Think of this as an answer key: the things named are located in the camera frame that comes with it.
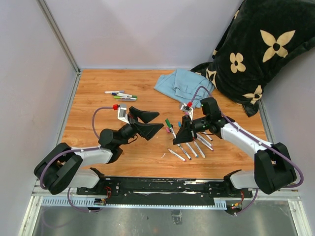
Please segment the pink marker pen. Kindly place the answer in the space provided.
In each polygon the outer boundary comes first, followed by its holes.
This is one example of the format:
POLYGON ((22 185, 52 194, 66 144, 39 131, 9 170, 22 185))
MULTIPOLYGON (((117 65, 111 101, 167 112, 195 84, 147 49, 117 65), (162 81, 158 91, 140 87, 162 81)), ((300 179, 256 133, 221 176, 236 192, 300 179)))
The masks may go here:
POLYGON ((197 134, 198 139, 200 139, 202 142, 204 142, 205 144, 207 144, 208 146, 212 146, 212 144, 207 141, 204 137, 202 137, 200 134, 197 134))

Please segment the green cap marker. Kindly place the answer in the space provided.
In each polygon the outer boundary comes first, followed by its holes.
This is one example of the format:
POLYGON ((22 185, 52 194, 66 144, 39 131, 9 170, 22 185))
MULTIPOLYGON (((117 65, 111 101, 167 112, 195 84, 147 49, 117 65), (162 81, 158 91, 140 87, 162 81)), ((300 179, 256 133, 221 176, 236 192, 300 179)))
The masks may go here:
POLYGON ((175 131, 174 131, 173 126, 172 126, 172 124, 170 123, 169 119, 166 119, 165 122, 166 122, 166 124, 167 124, 167 127, 168 127, 169 132, 173 135, 174 138, 176 138, 175 131))

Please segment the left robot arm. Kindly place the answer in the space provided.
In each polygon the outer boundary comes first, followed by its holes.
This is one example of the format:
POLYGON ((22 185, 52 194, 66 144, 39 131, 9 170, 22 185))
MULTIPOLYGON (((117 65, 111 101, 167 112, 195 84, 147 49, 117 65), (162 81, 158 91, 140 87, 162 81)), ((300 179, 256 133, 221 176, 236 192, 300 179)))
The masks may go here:
POLYGON ((92 169, 85 166, 93 164, 111 164, 123 153, 121 145, 128 145, 140 136, 147 141, 163 128, 162 123, 152 123, 159 112, 142 111, 124 104, 114 105, 118 120, 124 122, 119 130, 103 129, 98 137, 98 146, 71 147, 59 143, 35 167, 33 173, 40 181, 40 187, 57 195, 67 188, 85 187, 94 194, 105 190, 105 182, 92 169))

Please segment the red pink cap marker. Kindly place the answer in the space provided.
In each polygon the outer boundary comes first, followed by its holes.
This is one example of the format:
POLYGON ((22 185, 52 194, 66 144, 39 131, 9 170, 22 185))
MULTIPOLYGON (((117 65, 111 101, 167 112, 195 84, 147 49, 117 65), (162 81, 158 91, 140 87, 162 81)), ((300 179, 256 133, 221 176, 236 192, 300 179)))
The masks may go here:
POLYGON ((173 150, 168 149, 168 151, 169 151, 172 155, 174 155, 174 156, 176 156, 177 158, 179 158, 181 161, 186 162, 186 160, 185 160, 182 156, 180 156, 179 154, 177 154, 177 153, 174 152, 173 150))

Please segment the light blue cap marker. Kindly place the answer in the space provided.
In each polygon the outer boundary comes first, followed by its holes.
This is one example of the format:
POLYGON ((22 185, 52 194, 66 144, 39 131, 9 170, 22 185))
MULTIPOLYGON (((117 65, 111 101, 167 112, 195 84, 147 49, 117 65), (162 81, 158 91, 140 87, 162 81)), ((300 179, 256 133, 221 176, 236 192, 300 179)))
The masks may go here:
POLYGON ((198 158, 198 154, 195 152, 195 150, 192 148, 192 146, 189 143, 186 143, 187 147, 190 149, 190 151, 192 152, 192 154, 198 158))

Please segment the magenta cap marker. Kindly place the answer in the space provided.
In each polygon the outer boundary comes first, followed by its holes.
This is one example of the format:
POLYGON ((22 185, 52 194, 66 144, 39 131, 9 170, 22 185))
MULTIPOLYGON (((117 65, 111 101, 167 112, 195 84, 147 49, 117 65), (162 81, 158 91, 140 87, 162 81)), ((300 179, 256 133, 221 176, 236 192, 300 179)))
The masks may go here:
POLYGON ((197 134, 197 139, 205 145, 209 150, 214 151, 212 144, 205 140, 201 135, 197 134))

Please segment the dark blue cap marker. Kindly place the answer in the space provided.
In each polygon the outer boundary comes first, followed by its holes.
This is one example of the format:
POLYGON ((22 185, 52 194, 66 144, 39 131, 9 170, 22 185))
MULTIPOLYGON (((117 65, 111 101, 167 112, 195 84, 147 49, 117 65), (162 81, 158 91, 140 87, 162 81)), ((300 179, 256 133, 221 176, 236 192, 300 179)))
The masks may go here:
POLYGON ((181 145, 178 145, 178 147, 182 150, 182 152, 185 154, 185 156, 186 156, 189 160, 192 160, 192 158, 190 157, 190 155, 186 152, 186 150, 185 150, 181 145))

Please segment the white slim marker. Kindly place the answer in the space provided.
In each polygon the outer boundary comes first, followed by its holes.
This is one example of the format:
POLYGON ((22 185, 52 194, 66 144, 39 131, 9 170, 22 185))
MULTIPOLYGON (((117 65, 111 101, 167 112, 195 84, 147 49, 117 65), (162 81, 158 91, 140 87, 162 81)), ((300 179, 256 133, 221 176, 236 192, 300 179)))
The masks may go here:
POLYGON ((199 153, 201 154, 201 156, 202 156, 203 158, 206 158, 204 152, 201 150, 201 148, 200 148, 200 146, 198 145, 198 143, 197 143, 196 141, 194 141, 193 143, 194 143, 194 145, 196 146, 196 148, 198 149, 198 151, 199 151, 199 153))

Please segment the lavender marker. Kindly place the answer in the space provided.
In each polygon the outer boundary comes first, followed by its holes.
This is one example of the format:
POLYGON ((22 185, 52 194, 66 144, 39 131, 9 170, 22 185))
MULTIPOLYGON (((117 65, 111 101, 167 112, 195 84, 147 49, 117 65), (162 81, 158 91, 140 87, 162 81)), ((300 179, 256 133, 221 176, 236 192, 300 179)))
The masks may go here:
POLYGON ((135 102, 134 99, 118 99, 118 101, 125 101, 125 102, 135 102))

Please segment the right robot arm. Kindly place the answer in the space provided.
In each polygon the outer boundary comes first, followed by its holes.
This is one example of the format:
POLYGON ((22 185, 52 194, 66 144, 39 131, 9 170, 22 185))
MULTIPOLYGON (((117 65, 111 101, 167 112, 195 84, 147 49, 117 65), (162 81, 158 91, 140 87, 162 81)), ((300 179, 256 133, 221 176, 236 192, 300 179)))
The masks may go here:
POLYGON ((233 197, 243 188, 259 189, 270 195, 297 180, 284 144, 273 144, 246 131, 233 119, 222 114, 214 98, 202 99, 201 108, 204 116, 192 119, 192 103, 181 106, 185 115, 173 144, 195 141, 200 133, 210 131, 251 157, 254 161, 253 171, 236 170, 224 176, 223 191, 227 196, 233 197))

